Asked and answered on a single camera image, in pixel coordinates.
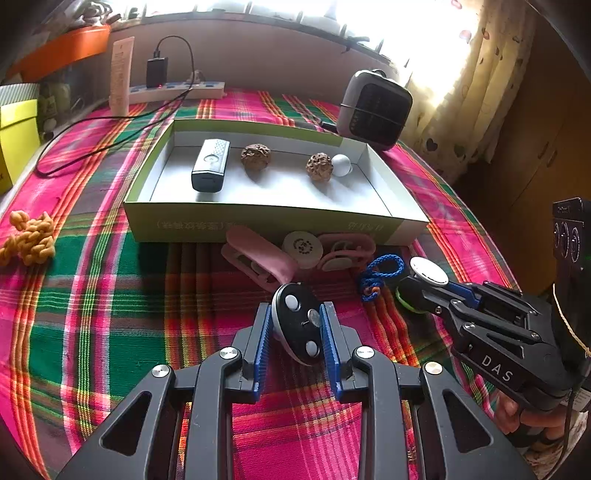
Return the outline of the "right hand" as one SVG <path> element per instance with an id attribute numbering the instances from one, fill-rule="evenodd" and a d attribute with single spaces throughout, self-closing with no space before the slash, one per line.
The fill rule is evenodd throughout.
<path id="1" fill-rule="evenodd" d="M 564 405 L 559 405 L 548 412 L 522 410 L 518 403 L 499 392 L 494 422 L 504 434 L 514 433 L 520 426 L 528 426 L 542 428 L 548 439 L 556 440 L 565 433 L 566 413 L 567 409 Z"/>

